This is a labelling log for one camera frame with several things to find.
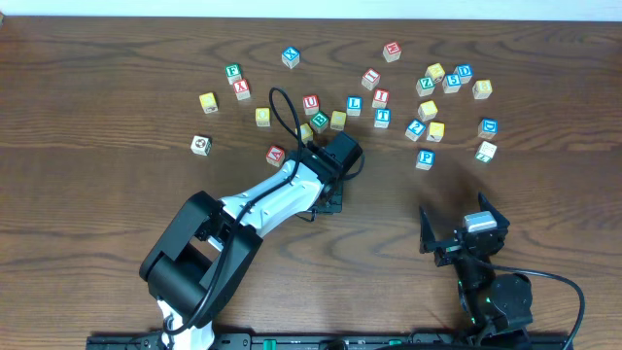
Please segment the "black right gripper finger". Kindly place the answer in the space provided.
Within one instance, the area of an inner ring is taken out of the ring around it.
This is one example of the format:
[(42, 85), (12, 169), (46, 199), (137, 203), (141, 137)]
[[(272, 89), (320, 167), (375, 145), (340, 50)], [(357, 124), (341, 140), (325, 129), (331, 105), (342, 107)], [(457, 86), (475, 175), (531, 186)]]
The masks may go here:
[(436, 249), (436, 240), (431, 223), (423, 207), (419, 207), (419, 214), (421, 224), (419, 252), (421, 254), (433, 253)]
[(492, 215), (498, 228), (509, 227), (509, 220), (491, 204), (483, 192), (478, 193), (478, 203), (482, 212), (488, 211)]

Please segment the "red A wooden block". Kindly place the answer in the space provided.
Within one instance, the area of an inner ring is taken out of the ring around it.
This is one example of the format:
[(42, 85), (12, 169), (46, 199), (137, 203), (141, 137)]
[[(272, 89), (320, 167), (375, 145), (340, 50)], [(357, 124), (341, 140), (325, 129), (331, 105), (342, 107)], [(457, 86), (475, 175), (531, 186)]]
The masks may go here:
[(268, 149), (265, 158), (269, 164), (275, 167), (281, 167), (286, 158), (286, 152), (278, 146), (271, 146)]

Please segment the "green white Z block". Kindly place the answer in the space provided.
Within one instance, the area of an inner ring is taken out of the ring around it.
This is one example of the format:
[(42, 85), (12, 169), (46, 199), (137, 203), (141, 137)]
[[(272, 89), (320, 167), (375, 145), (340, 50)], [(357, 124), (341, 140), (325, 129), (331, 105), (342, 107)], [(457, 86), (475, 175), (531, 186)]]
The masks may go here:
[(475, 153), (475, 158), (482, 162), (489, 163), (494, 158), (497, 148), (495, 144), (483, 141)]

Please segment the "green B wooden block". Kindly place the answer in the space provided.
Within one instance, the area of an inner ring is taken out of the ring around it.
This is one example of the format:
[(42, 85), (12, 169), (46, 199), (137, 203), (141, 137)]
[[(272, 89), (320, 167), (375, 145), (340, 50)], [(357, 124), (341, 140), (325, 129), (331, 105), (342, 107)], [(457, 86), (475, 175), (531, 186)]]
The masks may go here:
[(317, 112), (309, 121), (310, 127), (318, 134), (324, 132), (329, 125), (329, 119), (322, 111)]

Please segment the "blue P wooden block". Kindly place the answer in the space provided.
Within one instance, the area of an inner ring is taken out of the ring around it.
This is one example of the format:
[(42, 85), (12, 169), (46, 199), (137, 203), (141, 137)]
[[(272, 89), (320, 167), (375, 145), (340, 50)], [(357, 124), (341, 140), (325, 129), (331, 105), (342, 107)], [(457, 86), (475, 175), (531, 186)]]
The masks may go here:
[(434, 161), (435, 153), (433, 151), (421, 150), (418, 153), (415, 167), (421, 170), (430, 170), (434, 165)]

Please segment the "blue D block right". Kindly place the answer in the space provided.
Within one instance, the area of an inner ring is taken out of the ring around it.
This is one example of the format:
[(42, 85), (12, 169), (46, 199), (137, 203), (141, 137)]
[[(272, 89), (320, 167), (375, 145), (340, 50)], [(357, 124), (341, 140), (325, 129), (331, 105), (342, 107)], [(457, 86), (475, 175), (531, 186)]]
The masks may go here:
[(483, 119), (478, 126), (478, 136), (482, 139), (491, 140), (499, 132), (499, 123), (493, 119)]

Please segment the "red U block centre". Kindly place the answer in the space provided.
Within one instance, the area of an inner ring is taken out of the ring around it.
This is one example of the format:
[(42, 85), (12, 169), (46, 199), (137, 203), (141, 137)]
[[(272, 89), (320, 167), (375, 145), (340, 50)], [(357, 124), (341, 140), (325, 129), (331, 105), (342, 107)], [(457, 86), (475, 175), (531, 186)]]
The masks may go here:
[(305, 95), (302, 99), (303, 111), (306, 116), (313, 116), (320, 111), (320, 101), (316, 94)]

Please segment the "yellow hammer wooden block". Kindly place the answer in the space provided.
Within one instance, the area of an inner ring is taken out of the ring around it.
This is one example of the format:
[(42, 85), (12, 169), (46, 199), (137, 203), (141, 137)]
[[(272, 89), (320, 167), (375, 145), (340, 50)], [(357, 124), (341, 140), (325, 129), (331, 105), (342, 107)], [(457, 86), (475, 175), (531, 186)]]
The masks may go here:
[(431, 122), (428, 126), (427, 140), (431, 142), (440, 142), (445, 133), (445, 124), (443, 122)]

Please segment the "red I block lower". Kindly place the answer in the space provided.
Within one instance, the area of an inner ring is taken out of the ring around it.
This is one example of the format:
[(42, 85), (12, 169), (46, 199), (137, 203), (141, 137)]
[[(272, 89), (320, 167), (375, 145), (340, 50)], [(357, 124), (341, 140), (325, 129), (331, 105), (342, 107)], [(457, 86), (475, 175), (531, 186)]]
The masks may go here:
[(381, 88), (377, 88), (372, 97), (372, 107), (374, 109), (385, 109), (389, 101), (390, 93)]

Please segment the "soccer ball O wooden block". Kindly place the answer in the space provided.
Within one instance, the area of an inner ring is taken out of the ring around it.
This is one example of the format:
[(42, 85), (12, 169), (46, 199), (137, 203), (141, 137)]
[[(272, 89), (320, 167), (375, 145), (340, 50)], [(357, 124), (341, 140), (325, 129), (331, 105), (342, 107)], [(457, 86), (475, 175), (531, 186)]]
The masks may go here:
[(212, 141), (209, 137), (194, 135), (190, 143), (190, 150), (200, 156), (208, 156), (212, 147)]

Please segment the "red X wooden block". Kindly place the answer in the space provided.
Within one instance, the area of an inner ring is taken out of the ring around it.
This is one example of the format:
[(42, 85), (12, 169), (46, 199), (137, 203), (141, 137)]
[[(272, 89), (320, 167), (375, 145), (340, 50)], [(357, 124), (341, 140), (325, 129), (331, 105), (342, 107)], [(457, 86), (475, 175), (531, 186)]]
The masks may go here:
[(236, 98), (244, 100), (251, 97), (250, 86), (246, 79), (236, 81), (232, 84)]

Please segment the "blue 5 wooden block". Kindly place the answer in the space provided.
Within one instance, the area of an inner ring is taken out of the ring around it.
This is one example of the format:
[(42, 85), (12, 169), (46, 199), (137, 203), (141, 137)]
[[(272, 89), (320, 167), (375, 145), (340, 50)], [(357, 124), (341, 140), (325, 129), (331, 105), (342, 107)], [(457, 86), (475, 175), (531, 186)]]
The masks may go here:
[(462, 86), (461, 79), (458, 74), (447, 74), (442, 81), (442, 89), (444, 93), (455, 93)]

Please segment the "yellow G wooden block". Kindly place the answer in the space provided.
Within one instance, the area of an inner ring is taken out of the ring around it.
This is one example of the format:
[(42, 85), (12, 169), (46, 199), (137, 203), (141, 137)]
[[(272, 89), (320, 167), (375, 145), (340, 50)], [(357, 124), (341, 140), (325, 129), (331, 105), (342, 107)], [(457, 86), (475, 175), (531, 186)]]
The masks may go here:
[(205, 114), (210, 114), (218, 111), (218, 102), (213, 92), (201, 94), (199, 96), (199, 102)]

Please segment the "green F wooden block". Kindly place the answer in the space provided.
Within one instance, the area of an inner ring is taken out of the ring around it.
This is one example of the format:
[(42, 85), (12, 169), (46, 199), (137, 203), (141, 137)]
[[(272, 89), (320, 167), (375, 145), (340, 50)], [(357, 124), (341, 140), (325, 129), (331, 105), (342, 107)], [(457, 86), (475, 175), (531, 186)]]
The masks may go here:
[(238, 63), (231, 63), (225, 67), (225, 74), (230, 85), (242, 80), (242, 70)]

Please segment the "red block far back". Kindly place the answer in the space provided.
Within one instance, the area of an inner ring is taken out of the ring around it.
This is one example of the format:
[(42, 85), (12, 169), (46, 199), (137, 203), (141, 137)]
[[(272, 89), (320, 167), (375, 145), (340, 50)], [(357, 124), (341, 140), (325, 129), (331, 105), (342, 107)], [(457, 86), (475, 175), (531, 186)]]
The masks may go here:
[(383, 47), (383, 56), (387, 62), (394, 62), (400, 59), (402, 53), (398, 42), (391, 42)]

